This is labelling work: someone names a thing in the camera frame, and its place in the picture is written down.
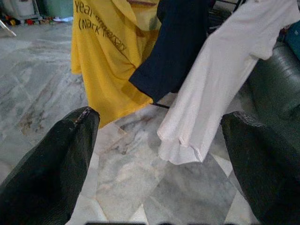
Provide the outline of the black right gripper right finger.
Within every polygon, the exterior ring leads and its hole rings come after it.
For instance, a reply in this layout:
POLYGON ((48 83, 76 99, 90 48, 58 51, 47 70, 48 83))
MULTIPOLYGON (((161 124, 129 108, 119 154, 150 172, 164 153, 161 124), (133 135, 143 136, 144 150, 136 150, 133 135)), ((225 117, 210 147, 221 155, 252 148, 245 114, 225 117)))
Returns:
POLYGON ((262 225, 300 223, 300 152, 244 112, 221 119, 235 176, 262 225))

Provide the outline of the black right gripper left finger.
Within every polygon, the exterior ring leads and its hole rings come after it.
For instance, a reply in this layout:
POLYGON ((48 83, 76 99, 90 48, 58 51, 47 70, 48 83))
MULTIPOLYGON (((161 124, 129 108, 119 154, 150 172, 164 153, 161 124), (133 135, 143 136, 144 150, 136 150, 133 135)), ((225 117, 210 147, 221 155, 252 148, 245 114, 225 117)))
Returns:
POLYGON ((96 142, 99 114, 73 110, 48 131, 0 186, 3 225, 64 225, 74 211, 96 142))

